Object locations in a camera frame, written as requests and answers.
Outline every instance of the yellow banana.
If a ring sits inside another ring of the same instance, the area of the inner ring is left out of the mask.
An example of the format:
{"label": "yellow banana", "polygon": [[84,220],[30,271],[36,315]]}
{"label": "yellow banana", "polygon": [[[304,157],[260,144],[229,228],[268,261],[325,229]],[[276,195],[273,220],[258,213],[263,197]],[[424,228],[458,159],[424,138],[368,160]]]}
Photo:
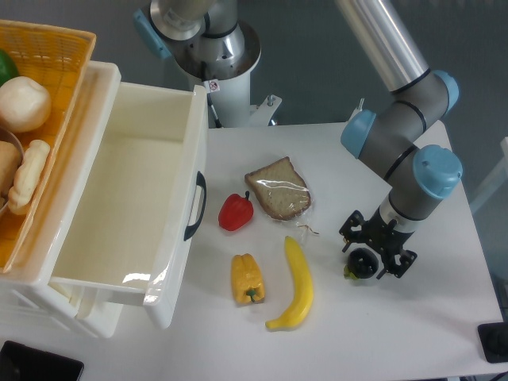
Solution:
{"label": "yellow banana", "polygon": [[287,262],[289,263],[294,282],[293,302],[280,317],[267,321],[268,329],[287,329],[299,325],[309,313],[314,299],[312,276],[300,245],[291,237],[284,241]]}

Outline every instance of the gray wall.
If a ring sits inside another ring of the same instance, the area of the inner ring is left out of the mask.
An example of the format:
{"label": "gray wall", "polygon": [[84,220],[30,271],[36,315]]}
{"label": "gray wall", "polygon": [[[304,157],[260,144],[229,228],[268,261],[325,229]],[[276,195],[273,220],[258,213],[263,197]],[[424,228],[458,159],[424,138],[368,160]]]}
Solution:
{"label": "gray wall", "polygon": [[[93,59],[116,63],[123,80],[185,88],[172,61],[151,56],[132,24],[148,0],[0,0],[0,17],[98,35]],[[332,0],[239,0],[242,19],[262,42],[252,74],[252,102],[283,98],[282,124],[344,121],[359,99],[383,110],[391,101]],[[398,0],[401,19],[432,68],[453,74],[461,97],[444,120],[464,162],[470,194],[501,159],[508,136],[508,2],[506,0]],[[508,279],[508,192],[505,185],[476,215],[487,261]]]}

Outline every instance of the warning sticker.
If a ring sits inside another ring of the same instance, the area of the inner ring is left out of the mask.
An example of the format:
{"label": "warning sticker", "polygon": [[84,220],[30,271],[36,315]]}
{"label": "warning sticker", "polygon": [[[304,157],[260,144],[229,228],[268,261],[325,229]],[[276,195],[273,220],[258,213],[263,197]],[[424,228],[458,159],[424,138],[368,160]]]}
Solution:
{"label": "warning sticker", "polygon": [[210,81],[203,82],[203,86],[209,93],[214,93],[216,91],[220,91],[221,87],[219,86],[218,79],[211,79]]}

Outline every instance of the sandwich bag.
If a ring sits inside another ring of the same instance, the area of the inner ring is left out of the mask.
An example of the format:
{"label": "sandwich bag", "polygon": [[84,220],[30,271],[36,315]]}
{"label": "sandwich bag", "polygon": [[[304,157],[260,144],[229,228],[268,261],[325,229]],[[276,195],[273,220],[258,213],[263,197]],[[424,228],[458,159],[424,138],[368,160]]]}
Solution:
{"label": "sandwich bag", "polygon": [[311,225],[312,192],[302,171],[289,156],[268,161],[264,167],[245,175],[244,180],[264,214],[291,229],[301,244],[309,233],[318,234]]}

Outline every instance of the pepper stem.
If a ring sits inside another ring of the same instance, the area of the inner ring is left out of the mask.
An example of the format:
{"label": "pepper stem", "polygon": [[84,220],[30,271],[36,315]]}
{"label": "pepper stem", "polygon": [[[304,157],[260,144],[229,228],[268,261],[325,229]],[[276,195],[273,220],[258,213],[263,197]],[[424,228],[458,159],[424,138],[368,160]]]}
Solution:
{"label": "pepper stem", "polygon": [[250,296],[250,297],[251,297],[251,302],[253,302],[253,303],[254,303],[254,302],[256,302],[256,301],[254,300],[254,295],[256,294],[256,290],[254,290],[253,288],[249,288],[249,289],[247,290],[247,292],[245,292],[245,294],[246,294],[247,296]]}

